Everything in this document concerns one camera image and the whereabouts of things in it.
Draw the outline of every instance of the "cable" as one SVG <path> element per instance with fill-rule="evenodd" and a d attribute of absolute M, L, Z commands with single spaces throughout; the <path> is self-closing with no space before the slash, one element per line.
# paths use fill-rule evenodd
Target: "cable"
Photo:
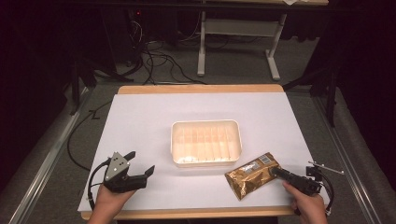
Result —
<path fill-rule="evenodd" d="M 155 85 L 155 81 L 154 81 L 154 79 L 152 78 L 152 71 L 154 70 L 154 61 L 153 61 L 153 59 L 152 59 L 151 53 L 149 52 L 148 45 L 146 45 L 146 50 L 147 50 L 148 58 L 151 60 L 151 66 L 150 66 L 150 69 L 148 69 L 148 68 L 143 64 L 143 66 L 144 66 L 144 67 L 146 68 L 146 70 L 148 71 L 148 78 L 146 79 L 145 82 L 143 82 L 143 86 L 146 85 L 149 81 L 150 81 L 153 85 Z"/>
<path fill-rule="evenodd" d="M 189 39 L 179 40 L 179 44 L 182 45 L 182 46 L 186 46 L 186 47 L 197 46 L 197 45 L 200 44 L 200 41 L 201 41 L 201 40 L 198 39 L 199 37 L 200 37 L 199 35 L 196 35 L 196 36 L 193 36 L 193 37 L 191 37 Z"/>
<path fill-rule="evenodd" d="M 149 45 L 155 44 L 155 43 L 161 43 L 161 45 L 160 45 L 159 47 L 157 47 L 156 49 L 149 49 Z M 147 43 L 146 48 L 147 48 L 147 50 L 155 51 L 155 50 L 157 50 L 157 49 L 163 48 L 163 43 L 164 43 L 164 41 L 161 41 L 161 40 L 152 40 L 152 41 L 149 41 L 149 42 Z"/>
<path fill-rule="evenodd" d="M 91 187 L 95 187 L 95 186 L 98 186 L 98 185 L 101 185 L 101 184 L 103 184 L 103 182 L 102 183 L 93 184 L 93 185 L 91 185 Z"/>
<path fill-rule="evenodd" d="M 69 137 L 67 138 L 67 145 L 66 145 L 66 148 L 67 148 L 67 154 L 69 155 L 70 160 L 71 160 L 76 166 L 78 166 L 78 167 L 80 167 L 81 169 L 86 170 L 86 171 L 88 171 L 88 172 L 89 172 L 91 169 L 89 169 L 89 168 L 87 168 L 87 167 L 81 165 L 79 162 L 77 162 L 77 161 L 73 158 L 73 155 L 72 155 L 71 150 L 70 150 L 70 142 L 71 142 L 72 136 L 73 136 L 73 134 L 75 133 L 75 131 L 78 129 L 78 127 L 79 127 L 85 120 L 87 120 L 87 118 L 89 118 L 92 114 L 96 113 L 99 109 L 101 109 L 101 108 L 104 107 L 105 105 L 110 104 L 111 102 L 112 102 L 112 100 L 109 101 L 109 102 L 106 102 L 105 104 L 103 104 L 103 105 L 97 107 L 97 108 L 94 109 L 94 110 L 90 110 L 90 113 L 89 113 L 82 121 L 80 121 L 80 122 L 76 125 L 76 127 L 72 130 L 72 132 L 69 134 Z"/>
<path fill-rule="evenodd" d="M 144 43 L 144 41 L 142 41 L 144 39 L 142 26 L 136 21 L 130 21 L 130 23 L 131 23 L 131 25 L 132 24 L 135 25 L 133 34 L 131 34 L 130 29 L 128 29 L 129 37 L 131 38 L 131 43 L 132 43 L 132 50 L 134 51 L 134 56 L 132 56 L 132 60 L 131 60 L 132 62 L 135 63 L 134 67 L 123 74 L 118 74 L 117 72 L 108 70 L 106 67 L 104 67 L 101 64 L 96 63 L 88 58 L 78 56 L 82 62 L 87 64 L 93 70 L 100 70 L 106 74 L 106 76 L 103 76 L 103 75 L 94 73 L 94 75 L 96 77 L 104 78 L 104 79 L 113 78 L 118 81 L 124 81 L 124 82 L 133 82 L 134 81 L 132 78 L 127 78 L 127 76 L 137 72 L 143 66 L 143 59 L 141 57 L 141 53 L 144 50 L 144 47 L 146 46 L 146 44 Z M 139 37 L 138 37 L 139 39 L 136 43 L 134 41 L 134 36 L 136 35 L 138 30 L 140 31 Z"/>
<path fill-rule="evenodd" d="M 198 30 L 200 21 L 201 21 L 201 12 L 198 13 L 198 21 L 197 21 L 197 23 L 195 25 L 194 31 L 192 31 L 192 34 L 189 37 L 185 38 L 185 39 L 178 40 L 178 42 L 181 43 L 181 42 L 192 40 L 192 39 L 195 39 L 195 38 L 199 37 L 199 35 L 196 35 L 196 36 L 194 36 L 194 35 L 197 32 L 197 30 Z"/>
<path fill-rule="evenodd" d="M 210 47 L 210 46 L 208 46 L 208 45 L 206 44 L 206 42 L 205 42 L 205 47 L 208 48 L 208 49 L 222 49 L 222 48 L 224 48 L 225 46 L 227 46 L 229 42 L 230 42 L 230 38 L 225 38 L 225 43 L 222 44 L 222 45 L 219 46 L 219 47 Z"/>
<path fill-rule="evenodd" d="M 327 193 L 330 196 L 329 204 L 326 207 L 326 216 L 329 216 L 332 211 L 332 203 L 334 202 L 334 188 L 332 187 L 332 182 L 330 182 L 330 179 L 326 175 L 324 175 L 320 172 L 318 172 L 318 173 L 323 177 L 323 179 L 325 179 L 327 185 L 329 186 L 327 188 L 325 185 L 323 185 L 323 187 L 326 189 Z"/>
<path fill-rule="evenodd" d="M 95 201 L 93 200 L 93 196 L 92 196 L 92 181 L 93 181 L 93 177 L 95 176 L 96 172 L 98 172 L 98 170 L 100 170 L 100 168 L 109 165 L 111 162 L 111 158 L 108 158 L 106 161 L 100 163 L 92 172 L 91 176 L 90 176 L 90 181 L 88 182 L 88 186 L 87 186 L 87 191 L 88 191 L 88 201 L 90 202 L 90 206 L 91 209 L 93 211 L 93 209 L 95 208 Z"/>
<path fill-rule="evenodd" d="M 180 70 L 181 75 L 182 75 L 184 78 L 186 78 L 189 82 L 191 82 L 191 83 L 199 83 L 199 84 L 204 84 L 204 85 L 206 85 L 206 83 L 204 83 L 203 81 L 196 80 L 196 79 L 192 79 L 192 78 L 186 76 L 186 74 L 184 73 L 182 67 L 176 62 L 176 60 L 175 60 L 172 56 L 167 55 L 167 54 L 164 54 L 164 53 L 161 53 L 161 52 L 159 52 L 159 51 L 155 51 L 155 53 L 151 53 L 151 52 L 149 52 L 149 51 L 143 52 L 143 53 L 147 53 L 147 54 L 148 54 L 149 60 L 147 60 L 146 63 L 149 64 L 151 67 L 153 67 L 153 66 L 160 66 L 160 65 L 165 64 L 166 62 L 170 62 L 170 63 L 172 64 L 172 67 L 171 67 L 171 69 L 170 69 L 170 74 L 171 74 L 172 78 L 173 78 L 175 81 L 177 81 L 177 82 L 183 82 L 183 81 L 178 80 L 177 78 L 175 78 L 174 75 L 173 75 L 173 73 L 172 73 L 173 68 L 176 66 L 176 67 L 178 67 L 178 69 Z M 160 63 L 159 65 L 154 65 L 154 62 L 153 62 L 153 59 L 154 59 L 154 58 L 162 58 L 162 59 L 165 59 L 165 61 L 164 61 L 163 63 Z"/>

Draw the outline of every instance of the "hand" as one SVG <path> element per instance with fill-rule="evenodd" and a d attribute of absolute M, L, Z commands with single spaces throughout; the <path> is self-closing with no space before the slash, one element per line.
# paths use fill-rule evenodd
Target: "hand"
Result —
<path fill-rule="evenodd" d="M 109 223 L 125 203 L 134 195 L 135 190 L 125 193 L 113 193 L 101 185 L 96 196 L 95 208 L 92 211 L 89 224 Z"/>
<path fill-rule="evenodd" d="M 325 206 L 320 195 L 305 195 L 286 181 L 283 182 L 283 187 L 294 196 L 291 208 L 300 210 L 300 222 L 302 224 L 327 224 Z"/>

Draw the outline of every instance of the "white plastic tray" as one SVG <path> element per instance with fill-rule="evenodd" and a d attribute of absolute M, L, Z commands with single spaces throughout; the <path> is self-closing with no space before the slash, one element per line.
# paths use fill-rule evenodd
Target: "white plastic tray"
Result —
<path fill-rule="evenodd" d="M 171 153 L 178 167 L 232 165 L 241 152 L 235 120 L 180 121 L 172 126 Z"/>

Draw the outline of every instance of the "black cable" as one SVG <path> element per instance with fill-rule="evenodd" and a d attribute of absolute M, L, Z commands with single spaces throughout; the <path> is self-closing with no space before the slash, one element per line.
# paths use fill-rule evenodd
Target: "black cable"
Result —
<path fill-rule="evenodd" d="M 192 40 L 192 39 L 196 39 L 197 37 L 201 36 L 201 35 L 196 35 L 196 36 L 194 36 L 194 35 L 196 34 L 196 32 L 197 32 L 197 30 L 198 30 L 198 27 L 199 27 L 199 24 L 200 24 L 200 22 L 201 22 L 201 14 L 202 14 L 202 12 L 199 12 L 199 13 L 198 13 L 198 20 L 197 20 L 197 23 L 196 23 L 195 28 L 194 28 L 194 30 L 192 31 L 191 35 L 189 35 L 189 37 L 187 37 L 187 38 L 185 38 L 185 39 L 179 39 L 179 40 L 177 41 L 178 43 L 180 43 L 180 44 L 182 44 L 182 45 L 184 45 L 184 46 L 192 46 L 192 45 L 185 45 L 185 44 L 183 44 L 183 42 L 189 41 L 189 40 Z"/>
<path fill-rule="evenodd" d="M 161 45 L 160 45 L 159 47 L 155 48 L 155 49 L 149 49 L 149 45 L 150 45 L 150 44 L 154 44 L 154 43 L 161 43 Z M 161 41 L 161 40 L 159 40 L 159 41 L 156 41 L 156 40 L 154 40 L 154 41 L 149 41 L 149 42 L 147 43 L 146 49 L 147 49 L 147 50 L 150 50 L 150 51 L 155 51 L 155 50 L 158 50 L 158 49 L 162 49 L 162 48 L 163 48 L 163 43 L 164 43 L 164 41 Z"/>
<path fill-rule="evenodd" d="M 225 39 L 225 43 L 222 44 L 222 45 L 219 46 L 219 47 L 210 47 L 210 46 L 208 46 L 206 43 L 205 43 L 205 47 L 207 47 L 208 49 L 222 49 L 222 48 L 224 48 L 225 46 L 227 46 L 228 43 L 230 42 L 230 39 L 229 39 L 229 38 L 223 38 L 223 39 Z"/>
<path fill-rule="evenodd" d="M 148 69 L 144 64 L 143 66 L 146 68 L 146 70 L 148 71 L 148 78 L 146 79 L 146 81 L 143 82 L 143 86 L 146 85 L 149 81 L 151 82 L 151 84 L 155 85 L 155 81 L 152 78 L 152 71 L 154 70 L 154 61 L 152 59 L 152 55 L 149 52 L 149 48 L 146 45 L 146 50 L 147 50 L 147 54 L 148 54 L 148 58 L 151 60 L 151 65 L 150 65 L 150 69 Z"/>
<path fill-rule="evenodd" d="M 157 54 L 156 54 L 156 53 L 150 53 L 150 52 L 144 52 L 144 53 L 149 54 L 150 60 L 151 60 L 151 66 L 153 66 L 153 61 L 152 61 L 152 59 L 153 59 L 154 57 L 163 58 L 163 59 L 165 59 L 165 61 L 168 61 L 168 62 L 170 62 L 170 63 L 172 64 L 172 67 L 171 67 L 171 76 L 172 76 L 172 78 L 173 78 L 174 80 L 176 80 L 176 81 L 178 81 L 178 82 L 181 82 L 180 80 L 176 79 L 176 78 L 173 76 L 173 74 L 172 74 L 172 70 L 173 70 L 174 65 L 175 65 L 175 66 L 178 67 L 178 69 L 180 70 L 181 75 L 182 75 L 184 78 L 186 78 L 189 82 L 207 85 L 207 84 L 204 83 L 203 81 L 196 80 L 196 79 L 192 79 L 192 78 L 186 76 L 186 74 L 184 73 L 182 67 L 176 62 L 176 60 L 175 60 L 172 56 L 170 56 L 170 55 L 168 55 L 168 54 L 161 53 L 161 52 L 159 52 L 159 51 L 156 51 L 156 52 L 157 52 Z"/>
<path fill-rule="evenodd" d="M 89 118 L 93 113 L 96 113 L 99 109 L 101 109 L 101 108 L 104 107 L 105 105 L 110 104 L 111 102 L 112 102 L 112 100 L 109 101 L 109 102 L 107 102 L 107 103 L 105 103 L 105 104 L 103 104 L 103 105 L 101 105 L 101 106 L 99 106 L 99 107 L 97 107 L 97 108 L 94 109 L 94 110 L 90 110 L 90 113 L 89 113 L 82 121 L 80 121 L 80 122 L 76 125 L 76 127 L 72 130 L 72 132 L 69 134 L 69 137 L 67 138 L 67 145 L 66 145 L 66 148 L 67 148 L 67 154 L 69 155 L 70 160 L 71 160 L 75 165 L 77 165 L 78 167 L 80 167 L 80 168 L 82 168 L 83 170 L 86 170 L 86 171 L 88 171 L 88 172 L 89 172 L 91 169 L 89 169 L 89 168 L 87 168 L 87 167 L 81 165 L 79 162 L 77 162 L 77 161 L 73 158 L 73 155 L 72 155 L 71 150 L 70 150 L 70 142 L 71 142 L 72 136 L 73 136 L 73 134 L 75 133 L 75 131 L 78 129 L 78 127 L 79 127 L 85 120 L 87 120 L 87 118 Z"/>
<path fill-rule="evenodd" d="M 325 185 L 322 184 L 322 186 L 326 189 L 327 193 L 330 196 L 329 204 L 326 207 L 326 215 L 328 216 L 332 211 L 332 203 L 334 202 L 334 188 L 332 187 L 332 182 L 330 182 L 330 179 L 326 175 L 322 174 L 321 172 L 317 172 L 317 174 L 321 175 L 329 186 L 327 188 Z"/>
<path fill-rule="evenodd" d="M 101 184 L 103 184 L 103 182 L 102 182 L 102 183 L 97 183 L 97 184 L 91 185 L 91 187 L 95 187 L 95 186 L 98 186 L 98 185 L 101 185 Z"/>
<path fill-rule="evenodd" d="M 137 70 L 140 69 L 140 67 L 134 68 L 134 69 L 131 69 L 130 71 L 128 71 L 128 72 L 126 72 L 126 73 L 120 75 L 120 74 L 118 74 L 118 73 L 116 73 L 116 72 L 113 72 L 113 71 L 111 71 L 111 70 L 108 70 L 106 67 L 104 67 L 104 66 L 102 66 L 101 64 L 96 63 L 96 62 L 94 62 L 94 61 L 92 61 L 92 60 L 90 60 L 90 59 L 88 59 L 88 58 L 84 58 L 84 57 L 78 56 L 78 55 L 77 55 L 77 57 L 78 57 L 78 59 L 79 59 L 82 63 L 84 63 L 84 64 L 86 64 L 87 66 L 89 66 L 92 70 L 100 70 L 100 71 L 104 72 L 105 74 L 109 75 L 110 77 L 114 77 L 114 78 L 115 78 L 116 80 L 118 80 L 118 81 L 133 82 L 133 81 L 134 81 L 133 78 L 127 78 L 127 77 L 125 77 L 125 76 L 134 73 L 134 72 L 135 72 L 135 69 L 137 69 Z"/>
<path fill-rule="evenodd" d="M 143 59 L 142 59 L 142 57 L 139 57 L 132 69 L 130 69 L 128 72 L 125 72 L 123 74 L 118 74 L 118 75 L 120 77 L 125 77 L 126 78 L 127 76 L 137 72 L 142 66 L 143 66 Z M 103 76 L 103 75 L 100 75 L 100 74 L 97 74 L 97 73 L 94 73 L 94 75 L 96 77 L 99 77 L 99 78 L 102 78 L 102 79 L 114 79 L 115 78 L 114 76 L 109 76 L 106 71 L 102 71 L 102 72 L 104 72 L 106 74 L 106 76 Z M 122 81 L 133 81 L 133 79 L 127 79 L 127 80 L 123 79 Z"/>
<path fill-rule="evenodd" d="M 93 200 L 93 196 L 92 196 L 92 181 L 93 181 L 93 177 L 95 176 L 96 172 L 98 172 L 98 170 L 100 170 L 100 168 L 109 165 L 111 162 L 111 158 L 108 158 L 106 161 L 100 163 L 92 172 L 91 176 L 90 176 L 90 181 L 88 182 L 88 186 L 87 186 L 87 191 L 88 191 L 88 201 L 90 202 L 90 206 L 91 209 L 93 211 L 93 209 L 95 208 L 95 201 Z"/>
<path fill-rule="evenodd" d="M 200 37 L 200 36 L 196 36 L 194 38 L 190 38 L 190 39 L 186 39 L 186 40 L 181 40 L 181 41 L 178 42 L 178 44 L 182 45 L 182 46 L 186 46 L 186 47 L 197 46 L 197 45 L 199 45 L 201 43 L 201 40 L 198 37 Z"/>

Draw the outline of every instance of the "gold snack bag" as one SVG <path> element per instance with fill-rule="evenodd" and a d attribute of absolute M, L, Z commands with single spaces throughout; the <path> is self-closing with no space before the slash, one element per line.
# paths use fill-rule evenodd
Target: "gold snack bag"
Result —
<path fill-rule="evenodd" d="M 278 166 L 279 163 L 273 155 L 267 152 L 256 160 L 228 172 L 225 177 L 236 197 L 241 201 L 250 192 L 273 180 L 274 177 L 270 175 L 269 168 Z"/>

